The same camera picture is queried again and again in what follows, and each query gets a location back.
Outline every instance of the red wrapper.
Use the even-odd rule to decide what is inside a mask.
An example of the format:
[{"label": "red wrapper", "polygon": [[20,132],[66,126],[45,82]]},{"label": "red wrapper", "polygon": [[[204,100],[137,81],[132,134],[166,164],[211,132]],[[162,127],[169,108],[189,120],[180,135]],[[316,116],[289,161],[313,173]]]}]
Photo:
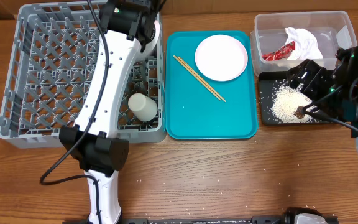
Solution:
[{"label": "red wrapper", "polygon": [[262,58],[266,61],[273,61],[273,60],[281,60],[288,58],[291,55],[291,52],[295,50],[295,41],[290,42],[289,44],[284,45],[276,52],[263,54]]}]

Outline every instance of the chopstick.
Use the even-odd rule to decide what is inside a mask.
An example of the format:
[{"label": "chopstick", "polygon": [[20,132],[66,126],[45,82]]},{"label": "chopstick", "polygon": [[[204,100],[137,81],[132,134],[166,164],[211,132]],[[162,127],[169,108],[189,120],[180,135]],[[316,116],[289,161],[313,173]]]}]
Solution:
[{"label": "chopstick", "polygon": [[200,77],[181,57],[173,56],[186,70],[190,72],[208,91],[210,91],[218,100],[226,100],[217,91],[211,87],[203,78]]}]

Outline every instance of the dish rack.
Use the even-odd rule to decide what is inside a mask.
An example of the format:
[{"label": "dish rack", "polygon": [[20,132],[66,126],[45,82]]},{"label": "dish rack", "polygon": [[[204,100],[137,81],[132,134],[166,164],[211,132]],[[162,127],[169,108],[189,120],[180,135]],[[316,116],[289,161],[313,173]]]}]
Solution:
[{"label": "dish rack", "polygon": [[[95,12],[106,1],[93,1]],[[156,51],[131,70],[118,117],[118,137],[130,143],[166,136],[162,35]],[[60,127],[73,126],[91,85],[99,32],[86,1],[27,4],[17,17],[0,114],[0,138],[18,148],[61,147]],[[142,93],[158,105],[156,117],[138,120],[128,99]]]}]

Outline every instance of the wooden tabletop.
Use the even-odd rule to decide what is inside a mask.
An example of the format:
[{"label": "wooden tabletop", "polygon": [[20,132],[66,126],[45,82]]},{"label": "wooden tabletop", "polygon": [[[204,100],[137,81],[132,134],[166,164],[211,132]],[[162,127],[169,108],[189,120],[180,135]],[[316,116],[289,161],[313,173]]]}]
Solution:
[{"label": "wooden tabletop", "polygon": [[[358,11],[348,11],[358,42]],[[238,29],[257,13],[163,16],[164,39],[182,30]],[[0,21],[0,109],[15,21]],[[86,218],[88,185],[39,185],[64,148],[16,149],[0,139],[0,223],[61,223]],[[68,158],[50,179],[81,174]],[[248,141],[132,145],[119,174],[124,218],[246,218],[289,206],[316,208],[358,223],[358,157],[350,131],[337,125],[268,127]]]}]

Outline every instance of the teal tray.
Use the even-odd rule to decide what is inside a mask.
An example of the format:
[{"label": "teal tray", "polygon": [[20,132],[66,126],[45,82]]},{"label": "teal tray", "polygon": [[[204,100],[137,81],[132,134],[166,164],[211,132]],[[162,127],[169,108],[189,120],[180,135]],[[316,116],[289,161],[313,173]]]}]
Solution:
[{"label": "teal tray", "polygon": [[[228,82],[206,78],[197,69],[195,52],[205,38],[230,35],[247,49],[243,74]],[[173,55],[181,57],[226,101],[218,100]],[[165,109],[167,131],[175,139],[249,139],[258,130],[254,72],[248,36],[238,30],[177,32],[167,40]]]}]

